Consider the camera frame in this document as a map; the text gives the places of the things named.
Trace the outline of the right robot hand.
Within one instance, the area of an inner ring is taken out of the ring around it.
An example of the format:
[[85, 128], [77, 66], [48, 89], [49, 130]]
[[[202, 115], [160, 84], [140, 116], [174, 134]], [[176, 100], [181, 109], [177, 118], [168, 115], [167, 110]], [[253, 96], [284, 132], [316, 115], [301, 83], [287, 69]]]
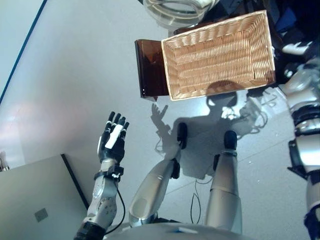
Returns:
[[297, 43], [290, 43], [284, 45], [281, 51], [285, 54], [291, 54], [296, 56], [303, 55], [313, 44], [313, 41], [306, 41], [306, 42], [297, 42]]

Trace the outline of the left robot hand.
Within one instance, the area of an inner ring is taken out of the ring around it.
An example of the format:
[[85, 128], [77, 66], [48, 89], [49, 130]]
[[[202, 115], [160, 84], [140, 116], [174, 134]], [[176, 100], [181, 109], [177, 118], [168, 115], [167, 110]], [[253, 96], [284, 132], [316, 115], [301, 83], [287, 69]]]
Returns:
[[101, 163], [107, 159], [116, 160], [118, 164], [122, 161], [129, 124], [120, 113], [110, 113], [97, 145], [97, 156]]

